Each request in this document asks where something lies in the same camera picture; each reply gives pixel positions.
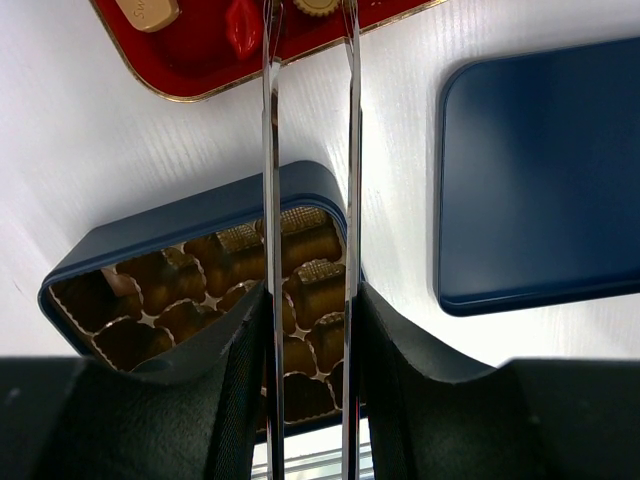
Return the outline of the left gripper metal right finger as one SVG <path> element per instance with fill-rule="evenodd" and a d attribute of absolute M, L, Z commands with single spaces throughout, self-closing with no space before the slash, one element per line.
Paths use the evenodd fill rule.
<path fill-rule="evenodd" d="M 344 363 L 342 401 L 342 475 L 360 477 L 360 386 L 367 391 L 366 410 L 371 456 L 377 479 L 409 479 L 410 436 L 400 389 L 403 365 L 384 321 L 384 302 L 361 278 L 362 108 L 358 3 L 344 1 L 351 68 L 349 188 L 345 273 Z"/>

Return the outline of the brown chocolate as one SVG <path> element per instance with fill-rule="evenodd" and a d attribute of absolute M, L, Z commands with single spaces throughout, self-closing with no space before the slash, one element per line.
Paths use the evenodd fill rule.
<path fill-rule="evenodd" d="M 116 297 L 139 296 L 135 281 L 128 275 L 117 274 L 105 270 L 103 275 Z"/>

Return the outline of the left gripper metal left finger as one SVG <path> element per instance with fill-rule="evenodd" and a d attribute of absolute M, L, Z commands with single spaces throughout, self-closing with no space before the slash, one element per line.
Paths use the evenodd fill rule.
<path fill-rule="evenodd" d="M 278 132 L 278 72 L 276 56 L 284 11 L 280 1 L 263 3 L 262 147 L 264 253 L 266 292 L 270 302 L 271 342 L 267 349 L 267 477 L 282 479 L 284 462 L 284 339 L 282 307 L 281 195 Z"/>

